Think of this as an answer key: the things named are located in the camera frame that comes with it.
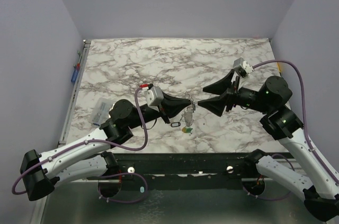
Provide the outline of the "steel key organizer plate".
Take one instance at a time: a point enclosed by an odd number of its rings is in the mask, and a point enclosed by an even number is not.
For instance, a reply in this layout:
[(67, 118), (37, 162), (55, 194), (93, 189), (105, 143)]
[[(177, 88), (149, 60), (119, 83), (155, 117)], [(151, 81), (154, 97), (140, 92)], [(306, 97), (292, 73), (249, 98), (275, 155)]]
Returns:
[(194, 100), (190, 100), (190, 104), (184, 109), (182, 118), (186, 127), (190, 127), (193, 124), (193, 114), (196, 111)]

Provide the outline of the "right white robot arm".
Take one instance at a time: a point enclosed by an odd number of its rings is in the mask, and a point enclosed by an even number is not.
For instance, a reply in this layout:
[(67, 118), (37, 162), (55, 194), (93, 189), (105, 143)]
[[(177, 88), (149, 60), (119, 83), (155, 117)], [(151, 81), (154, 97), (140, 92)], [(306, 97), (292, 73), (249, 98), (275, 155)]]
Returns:
[(294, 193), (306, 209), (318, 220), (327, 222), (338, 216), (338, 172), (322, 154), (311, 149), (305, 136), (306, 126), (286, 103), (292, 96), (288, 83), (279, 76), (271, 76), (259, 91), (241, 87), (240, 77), (231, 70), (224, 78), (203, 88), (213, 98), (198, 105), (217, 116), (235, 106), (261, 112), (263, 129), (277, 140), (306, 173), (297, 172), (279, 164), (260, 150), (253, 151), (243, 164), (244, 173), (255, 177), (262, 174)]

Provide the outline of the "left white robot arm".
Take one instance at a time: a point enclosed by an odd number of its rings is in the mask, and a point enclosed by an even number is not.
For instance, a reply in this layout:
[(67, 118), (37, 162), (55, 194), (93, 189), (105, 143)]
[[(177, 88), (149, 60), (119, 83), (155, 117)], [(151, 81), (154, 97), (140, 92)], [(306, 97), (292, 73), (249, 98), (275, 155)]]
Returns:
[(140, 151), (147, 141), (138, 148), (124, 145), (132, 138), (132, 129), (146, 128), (146, 123), (162, 118), (165, 123), (191, 105), (186, 98), (177, 98), (153, 91), (146, 91), (147, 103), (139, 105), (126, 99), (118, 100), (109, 112), (109, 118), (88, 135), (60, 148), (38, 153), (30, 150), (25, 153), (20, 168), (24, 194), (30, 201), (49, 195), (56, 186), (81, 178), (103, 176), (113, 178), (119, 171), (109, 149), (118, 147), (129, 151)]

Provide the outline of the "green tag key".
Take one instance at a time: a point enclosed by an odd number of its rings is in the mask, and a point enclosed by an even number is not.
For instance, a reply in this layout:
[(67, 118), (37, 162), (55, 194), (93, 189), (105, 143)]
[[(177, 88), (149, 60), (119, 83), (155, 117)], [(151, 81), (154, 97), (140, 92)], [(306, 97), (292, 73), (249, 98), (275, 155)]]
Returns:
[(186, 131), (185, 131), (185, 132), (186, 132), (186, 133), (191, 133), (192, 130), (193, 130), (192, 128), (186, 128)]

